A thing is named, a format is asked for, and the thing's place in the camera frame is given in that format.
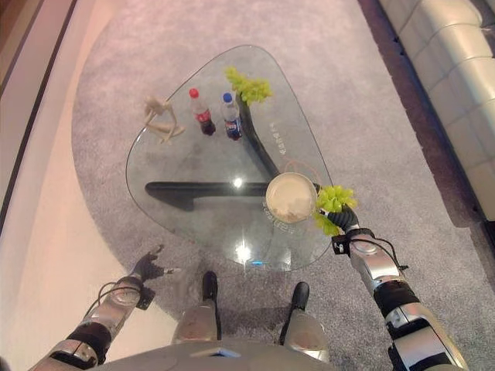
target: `bowl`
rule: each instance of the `bowl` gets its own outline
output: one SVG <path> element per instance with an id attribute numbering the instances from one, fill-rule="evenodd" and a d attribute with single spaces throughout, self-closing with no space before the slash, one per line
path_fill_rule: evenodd
<path id="1" fill-rule="evenodd" d="M 304 175 L 284 172 L 272 179 L 265 198 L 275 218 L 285 223 L 297 223 L 312 215 L 318 194 L 311 180 Z"/>

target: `triangular glass tabletop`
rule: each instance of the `triangular glass tabletop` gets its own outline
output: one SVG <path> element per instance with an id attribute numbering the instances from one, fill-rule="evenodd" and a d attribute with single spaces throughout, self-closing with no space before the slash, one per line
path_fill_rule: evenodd
<path id="1" fill-rule="evenodd" d="M 242 137 L 225 130 L 221 98 L 232 86 L 229 66 L 266 79 L 272 96 L 249 107 L 237 97 Z M 210 108 L 216 132 L 203 134 L 190 107 L 196 88 Z M 238 46 L 212 59 L 169 98 L 182 134 L 164 142 L 144 128 L 129 152 L 128 189 L 138 206 L 167 230 L 246 266 L 290 271 L 328 248 L 312 217 L 283 223 L 268 211 L 265 191 L 279 172 L 298 172 L 332 184 L 305 115 L 274 58 L 256 46 Z M 167 113 L 156 122 L 171 122 Z"/>

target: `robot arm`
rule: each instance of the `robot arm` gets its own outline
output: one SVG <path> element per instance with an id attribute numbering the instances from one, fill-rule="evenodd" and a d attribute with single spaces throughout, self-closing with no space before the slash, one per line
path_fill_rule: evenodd
<path id="1" fill-rule="evenodd" d="M 388 353 L 396 370 L 434 370 L 437 365 L 468 369 L 456 345 L 409 287 L 401 267 L 368 229 L 361 229 L 350 208 L 320 211 L 346 234 L 332 239 L 335 254 L 346 254 L 360 273 L 392 338 Z"/>
<path id="2" fill-rule="evenodd" d="M 162 248 L 160 246 L 142 257 L 128 276 L 106 292 L 105 299 L 96 308 L 88 310 L 76 329 L 30 371 L 72 371 L 102 364 L 111 342 L 134 308 L 145 310 L 151 304 L 155 293 L 144 283 L 164 274 L 163 268 L 152 263 Z"/>

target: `bottle cap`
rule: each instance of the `bottle cap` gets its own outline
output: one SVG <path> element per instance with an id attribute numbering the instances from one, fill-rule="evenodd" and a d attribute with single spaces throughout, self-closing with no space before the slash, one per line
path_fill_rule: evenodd
<path id="1" fill-rule="evenodd" d="M 224 94 L 224 102 L 230 103 L 231 101 L 232 101 L 232 95 L 230 93 L 225 93 Z"/>
<path id="2" fill-rule="evenodd" d="M 193 89 L 189 90 L 189 96 L 191 98 L 198 98 L 199 95 L 200 95 L 200 93 L 198 92 L 197 89 L 193 88 Z"/>

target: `gray carpet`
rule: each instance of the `gray carpet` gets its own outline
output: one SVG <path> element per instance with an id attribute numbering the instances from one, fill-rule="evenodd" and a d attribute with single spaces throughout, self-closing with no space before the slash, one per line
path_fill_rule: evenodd
<path id="1" fill-rule="evenodd" d="M 180 2 L 133 0 L 104 30 L 80 79 L 73 155 L 91 215 L 126 267 L 157 243 L 159 263 L 182 267 L 152 286 L 178 318 L 218 273 L 229 336 L 271 341 L 292 289 L 312 289 L 308 311 L 325 326 L 340 369 L 390 369 L 383 319 L 345 257 L 327 252 L 291 273 L 243 272 L 152 222 L 125 183 L 143 98 L 168 97 L 205 62 L 255 44 L 278 61 L 302 105 L 335 184 L 354 188 L 361 224 L 394 242 L 420 299 L 445 323 L 472 369 L 493 369 L 495 294 L 468 228 L 453 226 L 354 0 Z"/>

